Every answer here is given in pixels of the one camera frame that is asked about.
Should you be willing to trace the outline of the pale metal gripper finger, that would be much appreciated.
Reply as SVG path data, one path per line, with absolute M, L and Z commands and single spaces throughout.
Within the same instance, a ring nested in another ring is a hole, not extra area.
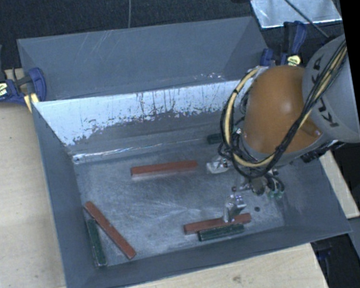
M 246 207 L 244 198 L 240 194 L 233 195 L 231 197 L 231 204 L 232 204 L 232 211 L 234 217 L 239 215 L 242 212 L 242 210 Z
M 232 216 L 235 210 L 235 199 L 234 195 L 229 195 L 226 197 L 224 206 L 223 206 L 223 216 L 225 223 L 231 222 L 233 220 Z

